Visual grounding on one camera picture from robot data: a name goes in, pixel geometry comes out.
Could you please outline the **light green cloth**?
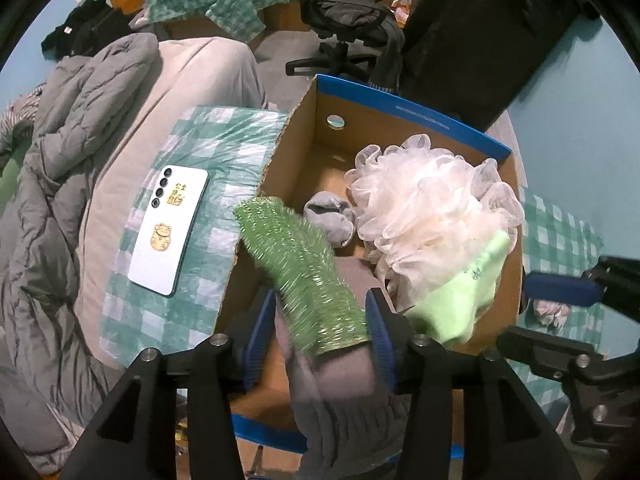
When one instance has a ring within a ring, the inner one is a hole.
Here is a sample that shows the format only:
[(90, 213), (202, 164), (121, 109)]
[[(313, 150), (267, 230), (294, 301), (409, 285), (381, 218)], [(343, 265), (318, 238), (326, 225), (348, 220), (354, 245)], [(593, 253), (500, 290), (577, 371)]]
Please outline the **light green cloth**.
[(471, 263), (429, 292), (404, 317), (417, 333), (439, 344), (465, 344), (473, 335), (477, 319), (494, 303), (510, 250), (509, 235), (498, 231)]

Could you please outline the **green glitter scrub cloth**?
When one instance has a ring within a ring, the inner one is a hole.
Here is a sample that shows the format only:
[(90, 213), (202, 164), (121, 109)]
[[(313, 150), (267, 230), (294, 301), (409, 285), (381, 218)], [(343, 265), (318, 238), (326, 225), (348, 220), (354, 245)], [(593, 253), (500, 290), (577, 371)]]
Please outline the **green glitter scrub cloth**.
[(247, 252), (280, 292), (296, 350), (315, 358), (370, 340), (363, 308), (338, 275), (322, 229), (277, 197), (244, 200), (234, 215)]

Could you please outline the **grey sock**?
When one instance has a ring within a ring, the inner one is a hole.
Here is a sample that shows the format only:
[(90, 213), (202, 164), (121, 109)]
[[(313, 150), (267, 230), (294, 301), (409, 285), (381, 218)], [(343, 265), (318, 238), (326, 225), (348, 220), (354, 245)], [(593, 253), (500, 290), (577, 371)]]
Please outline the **grey sock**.
[(334, 248), (344, 248), (356, 233), (355, 215), (348, 200), (329, 191), (321, 191), (308, 200), (303, 216), (326, 234)]

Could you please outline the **grey plastic bag bundle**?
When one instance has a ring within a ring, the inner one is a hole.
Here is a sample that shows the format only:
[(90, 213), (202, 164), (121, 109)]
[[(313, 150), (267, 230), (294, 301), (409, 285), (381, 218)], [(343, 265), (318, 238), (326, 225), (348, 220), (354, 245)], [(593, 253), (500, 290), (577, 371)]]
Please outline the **grey plastic bag bundle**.
[(564, 327), (572, 308), (568, 304), (551, 300), (535, 299), (533, 301), (534, 319), (549, 330), (560, 330)]

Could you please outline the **white mesh bath pouf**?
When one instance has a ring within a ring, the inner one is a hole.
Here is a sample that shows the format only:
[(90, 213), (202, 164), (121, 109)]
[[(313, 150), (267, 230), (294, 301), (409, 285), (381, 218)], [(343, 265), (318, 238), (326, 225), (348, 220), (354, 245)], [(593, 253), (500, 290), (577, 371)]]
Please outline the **white mesh bath pouf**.
[(435, 148), (425, 133), (387, 148), (366, 146), (345, 182), (357, 234), (398, 310), (449, 282), (498, 231), (514, 249), (524, 220), (495, 159), (472, 165)]

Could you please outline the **white smartphone with stickers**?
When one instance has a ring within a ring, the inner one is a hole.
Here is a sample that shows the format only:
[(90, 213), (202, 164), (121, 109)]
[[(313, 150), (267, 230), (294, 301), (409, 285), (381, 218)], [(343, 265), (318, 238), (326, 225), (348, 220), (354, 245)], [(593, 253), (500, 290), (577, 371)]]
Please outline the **white smartphone with stickers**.
[(176, 165), (160, 168), (132, 251), (127, 273), (130, 282), (162, 296), (174, 292), (207, 181), (205, 169)]

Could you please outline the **grey quilted jacket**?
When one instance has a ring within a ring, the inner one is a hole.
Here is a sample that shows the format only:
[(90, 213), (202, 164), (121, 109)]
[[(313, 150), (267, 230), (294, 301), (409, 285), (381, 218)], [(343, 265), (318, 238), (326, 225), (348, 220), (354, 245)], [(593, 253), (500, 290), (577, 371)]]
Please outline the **grey quilted jacket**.
[(87, 425), (116, 382), (74, 313), (80, 225), (159, 58), (156, 37), (140, 32), (55, 66), (1, 217), (1, 419), (40, 474), (62, 468), (70, 427)]

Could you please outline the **green checkered tablecloth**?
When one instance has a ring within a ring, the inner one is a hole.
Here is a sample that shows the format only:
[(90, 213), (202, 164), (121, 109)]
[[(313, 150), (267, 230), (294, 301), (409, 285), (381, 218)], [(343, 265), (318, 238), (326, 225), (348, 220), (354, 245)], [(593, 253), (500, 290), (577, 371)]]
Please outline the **green checkered tablecloth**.
[(160, 168), (134, 201), (103, 300), (100, 348), (120, 365), (148, 347), (194, 348), (219, 315), (253, 298), (259, 274), (239, 244), (235, 207), (261, 188), (299, 207), (315, 188), (342, 188), (356, 151), (425, 133), (440, 148), (473, 160), (498, 157), (496, 141), (423, 107), (375, 108), (332, 96), (307, 96), (291, 115), (199, 106), (175, 125), (168, 165), (205, 169), (207, 185), (179, 266), (174, 292), (162, 296), (130, 282), (134, 244)]

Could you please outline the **blue cardboard box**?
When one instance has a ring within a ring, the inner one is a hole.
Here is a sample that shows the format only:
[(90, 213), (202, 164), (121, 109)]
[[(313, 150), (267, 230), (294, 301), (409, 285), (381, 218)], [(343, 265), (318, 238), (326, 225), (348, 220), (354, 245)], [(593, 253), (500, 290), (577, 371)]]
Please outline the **blue cardboard box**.
[(512, 151), (398, 96), (314, 78), (231, 219), (242, 237), (216, 324), (269, 282), (268, 342), (281, 352), (233, 407), (298, 430), (308, 476), (369, 469), (402, 447), (410, 400), (375, 368), (370, 289), (419, 333), (469, 352), (515, 321), (524, 210)]

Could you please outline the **black cabinet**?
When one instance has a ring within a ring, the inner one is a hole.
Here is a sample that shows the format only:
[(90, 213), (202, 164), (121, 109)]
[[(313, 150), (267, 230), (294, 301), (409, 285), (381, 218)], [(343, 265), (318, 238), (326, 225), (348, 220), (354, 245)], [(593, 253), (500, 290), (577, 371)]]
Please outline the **black cabinet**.
[(412, 0), (399, 93), (486, 130), (578, 18), (589, 0)]

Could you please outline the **beige cushion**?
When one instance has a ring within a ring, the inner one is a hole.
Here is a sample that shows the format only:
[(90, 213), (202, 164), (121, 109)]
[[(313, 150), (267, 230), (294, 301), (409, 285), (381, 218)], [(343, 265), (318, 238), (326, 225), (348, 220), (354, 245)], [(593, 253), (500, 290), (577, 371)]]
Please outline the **beige cushion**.
[(267, 106), (249, 46), (222, 37), (160, 42), (101, 164), (80, 225), (74, 310), (92, 355), (115, 370), (122, 366), (99, 343), (107, 282), (134, 201), (152, 172), (170, 162), (175, 125), (197, 106)]

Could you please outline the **black office chair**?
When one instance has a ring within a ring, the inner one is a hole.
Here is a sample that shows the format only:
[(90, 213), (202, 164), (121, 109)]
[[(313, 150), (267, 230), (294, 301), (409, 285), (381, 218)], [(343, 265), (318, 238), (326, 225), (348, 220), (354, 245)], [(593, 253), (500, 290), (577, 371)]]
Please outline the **black office chair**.
[[(325, 70), (368, 86), (398, 91), (404, 32), (380, 0), (299, 0), (300, 18), (323, 40), (319, 54), (285, 63), (285, 73)], [(334, 37), (336, 44), (324, 40)]]

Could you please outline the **black clothes pile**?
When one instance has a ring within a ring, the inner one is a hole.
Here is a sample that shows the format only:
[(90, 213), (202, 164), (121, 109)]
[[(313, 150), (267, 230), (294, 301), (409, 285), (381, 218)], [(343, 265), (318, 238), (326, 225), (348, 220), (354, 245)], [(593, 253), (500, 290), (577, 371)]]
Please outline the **black clothes pile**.
[(128, 16), (112, 8), (106, 0), (84, 0), (42, 40), (41, 51), (47, 60), (61, 61), (66, 56), (93, 56), (113, 41), (132, 33)]

